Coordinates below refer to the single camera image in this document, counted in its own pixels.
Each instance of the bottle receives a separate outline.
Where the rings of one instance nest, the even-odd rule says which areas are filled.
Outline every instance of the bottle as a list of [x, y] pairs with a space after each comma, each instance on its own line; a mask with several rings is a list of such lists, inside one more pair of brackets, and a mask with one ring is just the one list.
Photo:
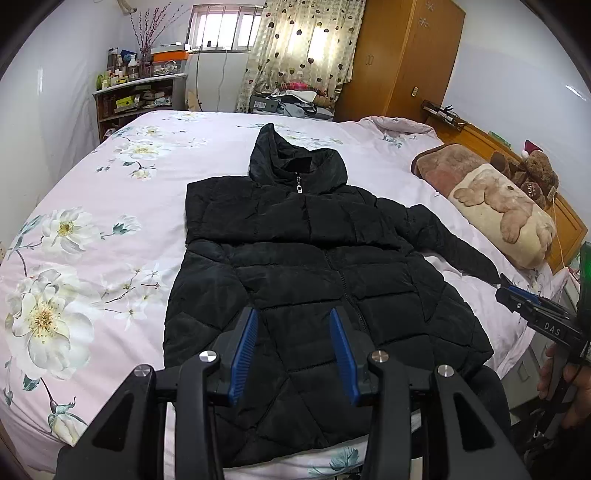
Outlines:
[[110, 72], [115, 72], [118, 51], [118, 48], [112, 48], [109, 50], [109, 55], [107, 56], [107, 70]]
[[138, 62], [135, 59], [135, 53], [131, 54], [131, 59], [127, 64], [127, 75], [129, 77], [129, 81], [137, 80], [139, 78], [139, 67]]

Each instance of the metal screw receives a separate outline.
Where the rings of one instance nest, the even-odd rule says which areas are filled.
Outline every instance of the metal screw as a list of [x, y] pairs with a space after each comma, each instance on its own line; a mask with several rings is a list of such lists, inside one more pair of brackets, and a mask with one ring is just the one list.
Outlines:
[[451, 377], [453, 375], [453, 367], [450, 365], [439, 365], [437, 367], [437, 373], [442, 377]]
[[214, 352], [213, 350], [204, 350], [203, 352], [201, 352], [199, 354], [199, 359], [202, 362], [205, 362], [207, 364], [210, 364], [211, 362], [213, 362], [215, 359], [217, 358], [217, 353]]
[[149, 365], [141, 364], [134, 368], [134, 375], [136, 377], [147, 377], [152, 368]]
[[386, 350], [376, 350], [371, 354], [371, 360], [379, 364], [387, 362], [388, 358], [390, 358], [390, 356], [388, 355], [388, 352]]

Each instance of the orange box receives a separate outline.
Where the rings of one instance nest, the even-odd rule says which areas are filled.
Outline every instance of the orange box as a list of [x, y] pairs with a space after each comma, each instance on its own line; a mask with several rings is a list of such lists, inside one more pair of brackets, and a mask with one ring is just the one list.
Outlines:
[[188, 60], [189, 52], [186, 50], [165, 51], [152, 55], [152, 61]]

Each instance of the jacket hood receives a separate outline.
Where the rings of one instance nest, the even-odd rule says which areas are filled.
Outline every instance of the jacket hood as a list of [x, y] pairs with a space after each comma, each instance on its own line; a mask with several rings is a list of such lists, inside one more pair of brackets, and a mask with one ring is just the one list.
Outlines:
[[248, 172], [261, 185], [297, 190], [297, 177], [303, 193], [325, 193], [347, 183], [347, 169], [340, 154], [331, 148], [307, 150], [291, 145], [275, 132], [273, 124], [259, 131]]

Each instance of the window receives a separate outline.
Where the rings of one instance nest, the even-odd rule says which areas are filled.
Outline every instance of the window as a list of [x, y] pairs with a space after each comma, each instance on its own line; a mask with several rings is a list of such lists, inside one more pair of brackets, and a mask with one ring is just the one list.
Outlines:
[[248, 51], [255, 44], [262, 7], [195, 5], [187, 43], [201, 51]]

